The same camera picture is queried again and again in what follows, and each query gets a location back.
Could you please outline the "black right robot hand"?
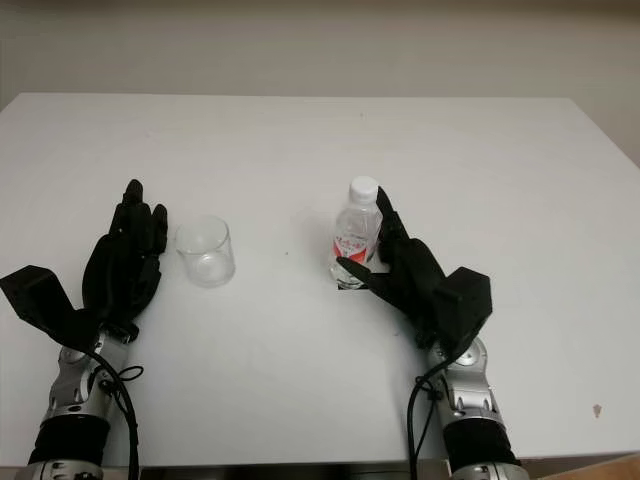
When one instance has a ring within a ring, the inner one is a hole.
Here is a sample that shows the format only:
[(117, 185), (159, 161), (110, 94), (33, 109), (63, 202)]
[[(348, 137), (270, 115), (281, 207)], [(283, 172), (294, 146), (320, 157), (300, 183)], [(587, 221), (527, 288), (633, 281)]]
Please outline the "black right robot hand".
[(416, 330), (417, 346), (430, 348), (438, 333), (433, 291), (445, 274), (426, 244), (408, 235), (383, 188), (378, 189), (376, 204), (382, 214), (377, 254), (388, 270), (375, 273), (344, 256), (337, 263), (374, 295), (403, 312)]

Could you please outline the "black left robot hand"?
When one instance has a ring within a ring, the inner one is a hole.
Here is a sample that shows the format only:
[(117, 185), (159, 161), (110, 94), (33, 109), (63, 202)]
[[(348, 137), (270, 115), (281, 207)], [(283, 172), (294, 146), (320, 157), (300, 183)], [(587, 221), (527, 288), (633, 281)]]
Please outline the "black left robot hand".
[(167, 209), (162, 204), (150, 208), (143, 199), (142, 183), (133, 179), (86, 265), (83, 306), (125, 343), (138, 337), (136, 318), (157, 291), (167, 232)]

